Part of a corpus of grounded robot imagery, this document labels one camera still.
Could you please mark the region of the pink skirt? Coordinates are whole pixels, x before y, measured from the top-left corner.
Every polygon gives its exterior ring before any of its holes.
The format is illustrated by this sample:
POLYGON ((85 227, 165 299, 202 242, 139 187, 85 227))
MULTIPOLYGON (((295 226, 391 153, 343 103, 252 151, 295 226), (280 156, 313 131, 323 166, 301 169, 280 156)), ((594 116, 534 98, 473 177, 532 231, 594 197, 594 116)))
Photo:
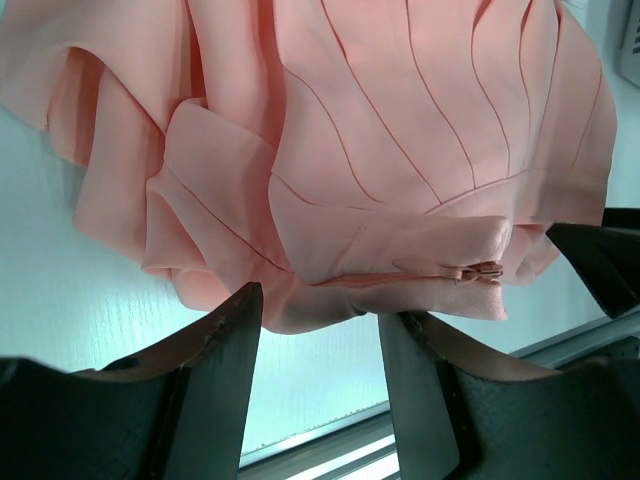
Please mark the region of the pink skirt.
POLYGON ((85 168, 78 230, 288 334, 504 319, 600 223, 617 126, 559 1, 10 1, 1 101, 85 168))

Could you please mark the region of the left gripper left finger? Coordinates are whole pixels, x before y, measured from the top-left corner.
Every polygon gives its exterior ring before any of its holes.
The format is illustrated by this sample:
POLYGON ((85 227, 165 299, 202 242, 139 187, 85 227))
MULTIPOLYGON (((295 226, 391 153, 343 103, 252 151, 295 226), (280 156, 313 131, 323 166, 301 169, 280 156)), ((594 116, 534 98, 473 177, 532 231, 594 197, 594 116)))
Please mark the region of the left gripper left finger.
POLYGON ((1 361, 5 479, 234 479, 263 293, 216 310, 100 370, 1 361))

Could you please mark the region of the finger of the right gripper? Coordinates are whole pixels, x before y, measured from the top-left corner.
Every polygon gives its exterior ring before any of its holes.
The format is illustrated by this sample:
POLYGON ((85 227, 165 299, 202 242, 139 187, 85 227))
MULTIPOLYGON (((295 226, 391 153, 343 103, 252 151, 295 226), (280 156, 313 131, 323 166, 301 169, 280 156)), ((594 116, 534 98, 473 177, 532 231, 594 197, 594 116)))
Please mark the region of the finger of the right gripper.
POLYGON ((608 317, 639 311, 637 208, 607 208, 599 226, 556 223, 547 237, 608 317))

